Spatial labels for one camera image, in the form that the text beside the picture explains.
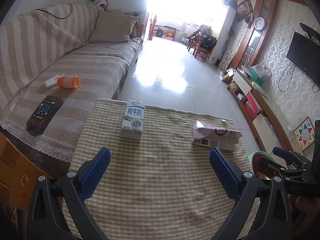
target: orange bottle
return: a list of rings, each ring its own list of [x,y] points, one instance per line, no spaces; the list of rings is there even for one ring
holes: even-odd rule
[[[59,77],[57,81],[57,85],[61,88],[78,88],[80,84],[80,79],[78,76],[64,76]]]

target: clock face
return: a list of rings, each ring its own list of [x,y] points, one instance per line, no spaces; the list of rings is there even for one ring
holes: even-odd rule
[[[266,22],[263,18],[258,18],[256,19],[256,21],[254,22],[254,27],[257,29],[257,30],[262,30],[266,25]]]

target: bag on chair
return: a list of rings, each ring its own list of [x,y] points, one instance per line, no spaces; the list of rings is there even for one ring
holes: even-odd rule
[[[213,36],[208,36],[204,34],[202,36],[202,43],[200,45],[201,48],[211,50],[217,45],[217,39]]]

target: wall-mounted tv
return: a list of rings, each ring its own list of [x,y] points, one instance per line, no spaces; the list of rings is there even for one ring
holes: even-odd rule
[[[317,44],[295,32],[287,58],[320,86],[320,47]]]

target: patterned wallpaper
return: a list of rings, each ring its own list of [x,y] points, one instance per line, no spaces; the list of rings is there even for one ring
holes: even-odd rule
[[[252,8],[254,8],[257,0],[250,0],[250,1],[252,4]],[[247,24],[244,21],[244,19],[241,20],[240,22],[236,22],[236,19],[235,19],[232,26],[235,33],[230,38],[230,42],[227,46],[226,51],[231,50],[232,52],[236,53],[238,51],[242,38],[244,37],[244,34],[247,30]]]
[[[312,92],[311,88],[314,82],[299,67],[294,70],[289,89],[286,92],[281,92],[278,89],[279,79],[290,63],[286,54],[293,33],[296,31],[305,35],[300,27],[300,22],[312,28],[315,27],[320,32],[320,26],[307,6],[288,0],[280,0],[273,28],[258,61],[264,63],[272,72],[272,76],[265,81],[263,88],[293,129],[307,116],[310,117],[313,125],[315,120],[320,119],[320,91],[318,93]],[[292,70],[293,68],[289,71],[289,75],[286,72],[282,77],[281,90],[288,87]],[[306,151],[313,152],[313,147],[309,147]]]

